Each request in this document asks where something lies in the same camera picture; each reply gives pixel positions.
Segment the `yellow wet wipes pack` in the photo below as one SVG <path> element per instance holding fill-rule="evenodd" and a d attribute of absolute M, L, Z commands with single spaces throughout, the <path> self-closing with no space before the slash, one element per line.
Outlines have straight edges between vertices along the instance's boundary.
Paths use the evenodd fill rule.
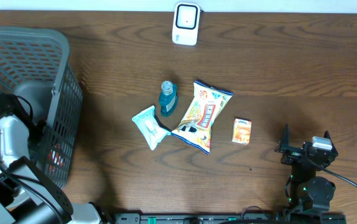
<path fill-rule="evenodd" d="M 181 122 L 171 134 L 209 154 L 211 127 L 233 96 L 233 92 L 217 89 L 199 80 L 195 80 L 193 85 L 194 98 Z"/>

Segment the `teal mouthwash bottle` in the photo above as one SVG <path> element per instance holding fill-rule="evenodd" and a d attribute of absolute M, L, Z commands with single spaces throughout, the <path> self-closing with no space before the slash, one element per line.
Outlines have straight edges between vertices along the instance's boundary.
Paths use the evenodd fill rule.
<path fill-rule="evenodd" d="M 177 105 L 177 86 L 171 81 L 163 81 L 161 84 L 161 93 L 159 96 L 162 116 L 169 116 L 173 113 Z"/>

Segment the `pale green tissue pack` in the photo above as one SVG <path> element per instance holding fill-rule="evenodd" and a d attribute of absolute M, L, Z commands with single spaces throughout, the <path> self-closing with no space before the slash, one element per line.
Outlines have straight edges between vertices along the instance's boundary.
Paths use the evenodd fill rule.
<path fill-rule="evenodd" d="M 161 127 L 156 120 L 154 105 L 132 117 L 132 121 L 139 128 L 152 151 L 166 136 L 171 135 L 171 132 Z"/>

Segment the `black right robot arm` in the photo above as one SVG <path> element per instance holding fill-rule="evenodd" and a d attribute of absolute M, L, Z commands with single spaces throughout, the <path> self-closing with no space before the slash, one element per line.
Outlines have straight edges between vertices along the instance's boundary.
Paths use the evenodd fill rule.
<path fill-rule="evenodd" d="M 329 132 L 322 137 L 314 136 L 302 147 L 293 147 L 289 145 L 289 127 L 286 126 L 274 151 L 282 154 L 282 164 L 292 167 L 285 186 L 285 194 L 289 198 L 285 216 L 320 215 L 329 211 L 335 184 L 317 176 L 318 171 L 328 167 L 338 156 Z"/>

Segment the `small orange box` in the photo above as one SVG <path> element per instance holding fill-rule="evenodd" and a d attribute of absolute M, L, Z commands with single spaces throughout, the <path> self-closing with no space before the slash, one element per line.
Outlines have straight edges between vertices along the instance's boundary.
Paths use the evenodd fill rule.
<path fill-rule="evenodd" d="M 233 124 L 232 142 L 247 145 L 250 142 L 252 122 L 236 118 Z"/>

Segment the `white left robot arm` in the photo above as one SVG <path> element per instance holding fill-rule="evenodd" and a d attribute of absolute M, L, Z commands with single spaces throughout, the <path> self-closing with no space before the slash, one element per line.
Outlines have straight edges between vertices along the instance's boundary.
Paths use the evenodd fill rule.
<path fill-rule="evenodd" d="M 30 160 L 28 144 L 42 130 L 23 100 L 0 95 L 0 223 L 111 223 L 93 203 L 71 203 Z"/>

